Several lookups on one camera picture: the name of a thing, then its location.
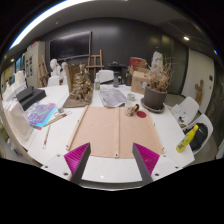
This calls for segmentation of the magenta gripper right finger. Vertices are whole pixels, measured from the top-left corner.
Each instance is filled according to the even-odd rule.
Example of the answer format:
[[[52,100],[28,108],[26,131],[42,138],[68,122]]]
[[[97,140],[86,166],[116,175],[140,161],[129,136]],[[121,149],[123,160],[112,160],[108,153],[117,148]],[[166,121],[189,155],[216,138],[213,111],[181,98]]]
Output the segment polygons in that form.
[[[159,155],[137,143],[133,144],[132,153],[140,171],[143,184],[147,185],[152,183],[152,172],[159,160]]]

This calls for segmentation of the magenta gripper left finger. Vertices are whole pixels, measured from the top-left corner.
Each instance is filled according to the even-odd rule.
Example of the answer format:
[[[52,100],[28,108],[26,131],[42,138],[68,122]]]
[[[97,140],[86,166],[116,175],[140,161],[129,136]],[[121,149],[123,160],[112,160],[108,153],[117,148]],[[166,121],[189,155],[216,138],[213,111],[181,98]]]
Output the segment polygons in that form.
[[[70,179],[72,183],[80,183],[90,153],[90,144],[86,143],[64,155],[65,161],[72,173],[72,177]]]

